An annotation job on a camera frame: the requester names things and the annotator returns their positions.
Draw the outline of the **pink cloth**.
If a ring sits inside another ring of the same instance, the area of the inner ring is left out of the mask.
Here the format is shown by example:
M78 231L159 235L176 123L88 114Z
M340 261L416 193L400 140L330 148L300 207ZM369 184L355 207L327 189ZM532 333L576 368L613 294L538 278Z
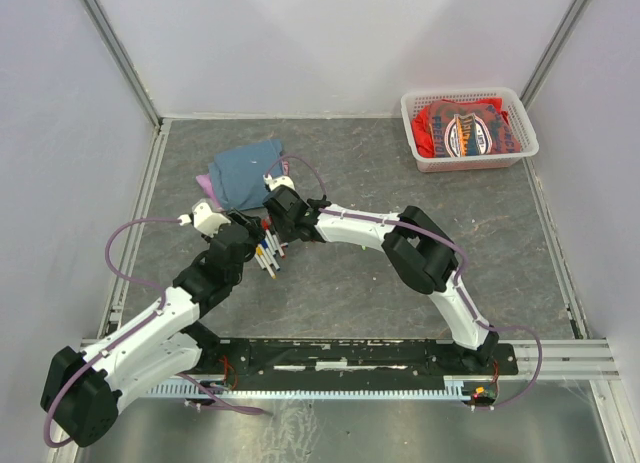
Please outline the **pink cloth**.
M201 174L195 177L197 184L210 199L215 199L216 195L209 174Z

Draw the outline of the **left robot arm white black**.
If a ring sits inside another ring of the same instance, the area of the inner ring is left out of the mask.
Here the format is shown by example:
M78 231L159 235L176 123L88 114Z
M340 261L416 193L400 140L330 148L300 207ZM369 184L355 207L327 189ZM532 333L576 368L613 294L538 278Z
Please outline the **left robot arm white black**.
M50 448L87 447L147 390L195 369L215 370L219 340L201 319L231 295L264 237L259 218L237 210L218 213L199 203L170 224L191 226L208 247L158 298L128 323L83 350L66 346L51 360L40 405Z

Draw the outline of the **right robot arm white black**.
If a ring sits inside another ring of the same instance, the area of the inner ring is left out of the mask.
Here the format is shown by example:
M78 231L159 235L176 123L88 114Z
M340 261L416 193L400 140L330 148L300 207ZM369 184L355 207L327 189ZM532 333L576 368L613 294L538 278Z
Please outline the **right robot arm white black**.
M350 210L325 198L305 201L287 186L271 190L263 205L286 242L348 243L384 253L400 280L427 296L447 323L453 343L440 361L472 374L493 364L499 336L464 286L462 251L421 209Z

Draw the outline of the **blue cloth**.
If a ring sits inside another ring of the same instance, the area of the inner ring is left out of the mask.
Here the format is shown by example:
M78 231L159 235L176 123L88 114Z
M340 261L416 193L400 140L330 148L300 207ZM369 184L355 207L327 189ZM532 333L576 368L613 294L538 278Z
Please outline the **blue cloth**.
M213 203L224 210L261 207L267 195L263 175L285 174L282 163L270 170L282 151L279 139L269 139L216 154L207 173L216 195Z

